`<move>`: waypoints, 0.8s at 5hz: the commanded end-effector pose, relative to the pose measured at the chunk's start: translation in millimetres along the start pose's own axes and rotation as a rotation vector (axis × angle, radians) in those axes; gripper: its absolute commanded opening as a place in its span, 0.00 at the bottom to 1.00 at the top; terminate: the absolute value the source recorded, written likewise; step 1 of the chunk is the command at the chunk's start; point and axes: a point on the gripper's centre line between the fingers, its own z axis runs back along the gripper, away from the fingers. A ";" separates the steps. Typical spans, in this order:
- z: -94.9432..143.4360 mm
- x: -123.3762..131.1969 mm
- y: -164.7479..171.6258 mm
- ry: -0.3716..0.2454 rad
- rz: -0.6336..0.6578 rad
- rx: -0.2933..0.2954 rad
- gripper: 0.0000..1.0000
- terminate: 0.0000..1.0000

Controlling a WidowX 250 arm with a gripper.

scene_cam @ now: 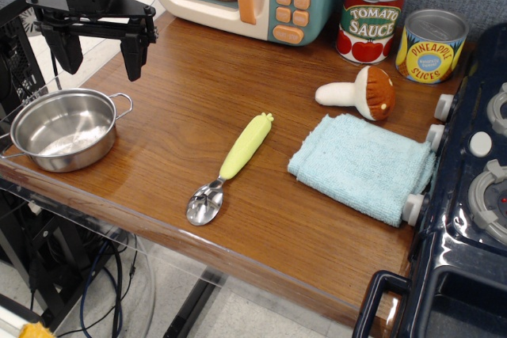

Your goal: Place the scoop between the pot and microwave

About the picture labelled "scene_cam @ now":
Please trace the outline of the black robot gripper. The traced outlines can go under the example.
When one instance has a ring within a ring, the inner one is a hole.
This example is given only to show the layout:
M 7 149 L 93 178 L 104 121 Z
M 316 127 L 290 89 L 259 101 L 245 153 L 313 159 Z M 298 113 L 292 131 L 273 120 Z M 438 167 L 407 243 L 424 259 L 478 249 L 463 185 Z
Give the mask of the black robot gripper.
M 26 0 L 51 53 L 76 74 L 83 61 L 78 36 L 120 40 L 128 79 L 141 77 L 147 49 L 158 37 L 153 6 L 137 0 Z

